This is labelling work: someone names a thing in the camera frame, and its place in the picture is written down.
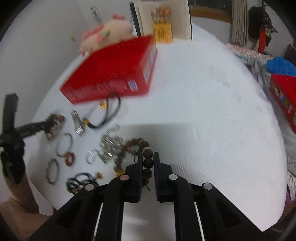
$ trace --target book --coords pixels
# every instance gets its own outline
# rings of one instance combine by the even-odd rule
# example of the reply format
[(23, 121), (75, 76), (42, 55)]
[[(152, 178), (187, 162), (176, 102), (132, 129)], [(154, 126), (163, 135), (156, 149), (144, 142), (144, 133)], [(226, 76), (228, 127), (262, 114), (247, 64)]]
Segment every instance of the book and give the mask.
[(162, 0), (162, 1), (140, 1), (130, 3), (131, 13), (134, 20), (137, 35), (153, 35), (153, 19), (151, 12), (156, 7), (170, 7), (173, 39), (192, 39), (191, 18), (187, 0)]

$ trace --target black cord necklace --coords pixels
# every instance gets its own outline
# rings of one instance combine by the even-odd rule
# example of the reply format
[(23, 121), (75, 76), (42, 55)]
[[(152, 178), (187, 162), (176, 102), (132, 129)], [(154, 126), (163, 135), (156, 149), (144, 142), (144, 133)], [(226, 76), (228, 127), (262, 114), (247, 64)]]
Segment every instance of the black cord necklace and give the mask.
[[(118, 99), (118, 105), (115, 109), (115, 111), (109, 115), (109, 99), (111, 97), (117, 97)], [(105, 112), (105, 116), (103, 118), (103, 120), (97, 124), (96, 126), (93, 125), (92, 123), (89, 122), (88, 118), (83, 118), (83, 122), (89, 127), (89, 128), (92, 128), (92, 129), (98, 129), (98, 128), (101, 128), (103, 125), (107, 124), (110, 120), (112, 120), (118, 113), (119, 109), (120, 109), (120, 106), (121, 106), (121, 98), (119, 97), (118, 94), (116, 93), (111, 93), (109, 94), (107, 97), (106, 97), (106, 102), (107, 102), (107, 108), (106, 108), (106, 112)]]
[[(87, 179), (79, 181), (77, 179), (79, 176), (86, 176)], [(96, 187), (99, 186), (99, 184), (96, 182), (96, 178), (87, 172), (77, 173), (74, 177), (68, 178), (66, 183), (68, 192), (73, 194), (78, 193), (83, 187), (85, 187), (88, 184), (93, 184)]]

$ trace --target yellow box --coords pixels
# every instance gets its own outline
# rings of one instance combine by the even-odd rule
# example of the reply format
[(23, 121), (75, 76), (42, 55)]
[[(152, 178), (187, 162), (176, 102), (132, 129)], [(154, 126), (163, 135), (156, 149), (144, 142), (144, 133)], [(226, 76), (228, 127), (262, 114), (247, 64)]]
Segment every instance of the yellow box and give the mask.
[(172, 26), (170, 23), (155, 23), (154, 37), (157, 43), (171, 43), (173, 41)]

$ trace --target silver bracelet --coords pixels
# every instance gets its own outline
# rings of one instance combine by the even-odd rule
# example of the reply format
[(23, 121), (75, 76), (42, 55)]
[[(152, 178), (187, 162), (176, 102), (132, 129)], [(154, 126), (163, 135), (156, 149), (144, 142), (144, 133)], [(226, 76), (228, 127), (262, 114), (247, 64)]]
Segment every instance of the silver bracelet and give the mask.
[[(64, 137), (64, 136), (68, 136), (70, 139), (69, 139), (69, 147), (68, 147), (68, 149), (63, 153), (63, 154), (59, 154), (59, 152), (58, 152), (58, 148), (59, 148), (59, 144), (60, 144), (60, 142), (61, 142), (61, 140), (62, 140), (62, 138)], [(57, 156), (58, 157), (65, 157), (65, 155), (69, 152), (69, 151), (71, 151), (71, 149), (72, 149), (72, 146), (73, 146), (73, 137), (72, 137), (72, 135), (70, 134), (70, 133), (64, 133), (60, 138), (59, 138), (59, 141), (57, 142), (57, 146), (56, 146), (56, 154), (57, 154)]]
[[(89, 157), (90, 157), (92, 154), (94, 154), (94, 156), (93, 156), (93, 158), (92, 158), (91, 160), (89, 160)], [(97, 150), (97, 149), (92, 149), (92, 150), (88, 151), (88, 153), (85, 155), (86, 162), (87, 162), (88, 164), (91, 164), (91, 165), (94, 164), (96, 158), (99, 158), (99, 155), (100, 155), (100, 152), (99, 152), (99, 150)]]
[[(57, 175), (56, 175), (54, 181), (51, 181), (50, 177), (49, 177), (49, 174), (50, 174), (50, 169), (51, 169), (53, 163), (57, 166)], [(53, 158), (53, 159), (49, 160), (49, 162), (47, 164), (47, 167), (46, 167), (46, 175), (45, 175), (45, 177), (46, 177), (47, 182), (49, 184), (51, 184), (51, 185), (54, 185), (57, 182), (57, 180), (59, 179), (59, 163), (57, 162), (56, 159)]]

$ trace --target pink plush toy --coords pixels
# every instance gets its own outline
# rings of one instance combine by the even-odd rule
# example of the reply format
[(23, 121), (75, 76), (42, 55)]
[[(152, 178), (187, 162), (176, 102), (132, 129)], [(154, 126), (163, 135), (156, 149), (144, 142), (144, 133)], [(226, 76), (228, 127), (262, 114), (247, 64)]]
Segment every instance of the pink plush toy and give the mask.
[(82, 56), (85, 55), (85, 51), (91, 54), (96, 50), (134, 38), (132, 35), (133, 25), (125, 21), (124, 16), (114, 14), (112, 19), (104, 25), (101, 24), (83, 33), (80, 46)]

